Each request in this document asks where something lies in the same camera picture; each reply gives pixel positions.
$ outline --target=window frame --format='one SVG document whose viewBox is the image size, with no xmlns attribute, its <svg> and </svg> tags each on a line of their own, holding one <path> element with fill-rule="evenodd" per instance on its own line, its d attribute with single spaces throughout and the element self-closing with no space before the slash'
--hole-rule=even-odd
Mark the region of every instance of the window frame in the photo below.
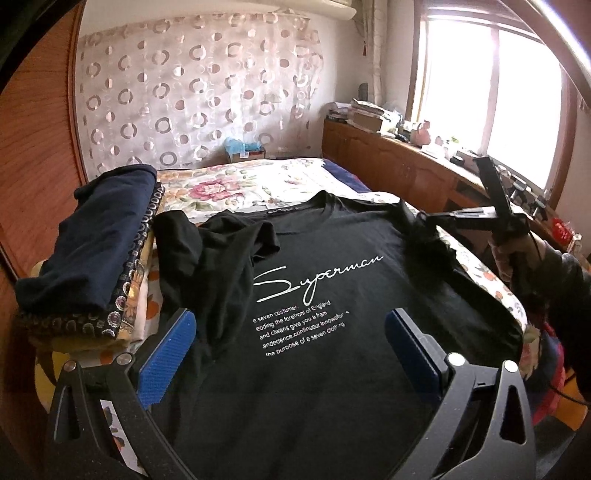
<svg viewBox="0 0 591 480">
<path fill-rule="evenodd" d="M 495 44 L 496 54 L 493 56 L 493 68 L 491 72 L 491 90 L 489 92 L 488 110 L 485 122 L 485 129 L 482 135 L 482 142 L 477 153 L 483 155 L 488 149 L 491 139 L 492 125 L 496 113 L 496 101 L 499 88 L 500 59 L 499 59 L 499 30 L 521 35 L 529 40 L 539 43 L 542 41 L 531 31 L 520 30 L 514 25 L 501 24 L 494 20 L 479 18 L 477 13 L 441 11 L 437 14 L 425 14 L 422 9 L 422 1 L 415 0 L 415 35 L 413 41 L 413 61 L 411 64 L 411 83 L 408 92 L 408 102 L 405 111 L 405 119 L 417 122 L 421 116 L 424 98 L 428 91 L 430 80 L 429 59 L 428 59 L 428 31 L 430 21 L 447 20 L 456 22 L 468 22 L 486 26 L 491 29 L 491 35 Z M 564 189 L 570 160 L 573 153 L 574 133 L 576 130 L 577 115 L 577 92 L 574 84 L 561 66 L 562 72 L 562 93 L 560 120 L 558 125 L 558 137 L 550 173 L 544 186 L 536 186 L 522 174 L 508 167 L 509 170 L 524 178 L 535 194 L 543 194 L 549 190 L 548 205 L 555 209 Z"/>
</svg>

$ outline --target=circle pattern curtain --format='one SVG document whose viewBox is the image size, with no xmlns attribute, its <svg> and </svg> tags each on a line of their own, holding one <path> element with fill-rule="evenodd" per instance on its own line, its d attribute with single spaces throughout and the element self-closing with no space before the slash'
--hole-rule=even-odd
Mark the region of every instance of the circle pattern curtain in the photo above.
<svg viewBox="0 0 591 480">
<path fill-rule="evenodd" d="M 195 15 L 86 35 L 76 117 L 87 175 L 222 163 L 227 138 L 305 155 L 322 66 L 318 31 L 294 14 Z"/>
</svg>

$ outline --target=pink flower pattern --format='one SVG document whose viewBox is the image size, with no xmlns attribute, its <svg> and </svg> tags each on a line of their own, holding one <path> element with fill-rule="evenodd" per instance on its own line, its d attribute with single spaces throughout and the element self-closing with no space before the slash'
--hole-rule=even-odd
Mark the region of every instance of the pink flower pattern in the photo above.
<svg viewBox="0 0 591 480">
<path fill-rule="evenodd" d="M 217 202 L 218 200 L 227 199 L 237 193 L 239 193 L 241 185 L 237 181 L 233 180 L 208 180 L 195 185 L 189 190 L 189 196 L 192 199 L 201 200 L 206 202 L 212 200 Z"/>
</svg>

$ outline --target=folded navy cloth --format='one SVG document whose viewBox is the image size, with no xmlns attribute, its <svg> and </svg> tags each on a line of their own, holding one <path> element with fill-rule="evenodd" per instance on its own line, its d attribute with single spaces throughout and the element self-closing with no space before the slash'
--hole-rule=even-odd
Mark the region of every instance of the folded navy cloth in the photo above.
<svg viewBox="0 0 591 480">
<path fill-rule="evenodd" d="M 53 255 L 36 278 L 17 281 L 17 301 L 35 314 L 105 310 L 150 204 L 156 170 L 130 165 L 74 191 L 78 207 L 59 226 Z"/>
</svg>

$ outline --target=person's arm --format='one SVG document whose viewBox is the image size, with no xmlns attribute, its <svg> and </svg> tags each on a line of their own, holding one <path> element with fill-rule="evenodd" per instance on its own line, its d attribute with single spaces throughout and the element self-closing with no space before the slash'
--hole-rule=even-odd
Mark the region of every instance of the person's arm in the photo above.
<svg viewBox="0 0 591 480">
<path fill-rule="evenodd" d="M 561 254 L 538 236 L 492 246 L 492 252 L 505 281 L 512 275 L 509 256 L 525 253 L 531 287 L 548 300 L 548 322 L 577 374 L 579 390 L 591 401 L 591 275 L 575 257 Z"/>
</svg>

